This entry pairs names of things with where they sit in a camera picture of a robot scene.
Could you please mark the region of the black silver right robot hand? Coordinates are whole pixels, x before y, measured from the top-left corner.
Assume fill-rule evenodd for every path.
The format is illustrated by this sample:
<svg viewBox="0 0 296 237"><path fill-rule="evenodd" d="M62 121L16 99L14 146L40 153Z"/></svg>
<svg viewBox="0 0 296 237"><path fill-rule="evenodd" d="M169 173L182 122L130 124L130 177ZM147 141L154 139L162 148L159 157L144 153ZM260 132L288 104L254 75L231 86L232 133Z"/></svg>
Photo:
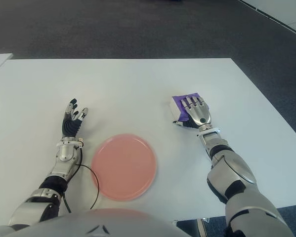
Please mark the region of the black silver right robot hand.
<svg viewBox="0 0 296 237"><path fill-rule="evenodd" d="M211 124L209 107L198 93L173 96L170 109L176 125L198 129Z"/></svg>

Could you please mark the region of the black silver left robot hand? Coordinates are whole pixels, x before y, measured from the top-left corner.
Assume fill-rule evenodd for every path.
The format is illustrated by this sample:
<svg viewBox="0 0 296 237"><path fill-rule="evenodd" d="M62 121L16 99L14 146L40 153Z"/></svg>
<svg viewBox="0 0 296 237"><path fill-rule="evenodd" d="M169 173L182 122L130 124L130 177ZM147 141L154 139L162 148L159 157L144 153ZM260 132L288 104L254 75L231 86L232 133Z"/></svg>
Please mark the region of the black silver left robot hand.
<svg viewBox="0 0 296 237"><path fill-rule="evenodd" d="M80 126L88 114L88 108L83 108L81 112L76 111L77 100L72 99L65 109L62 121L62 137L76 137Z"/></svg>

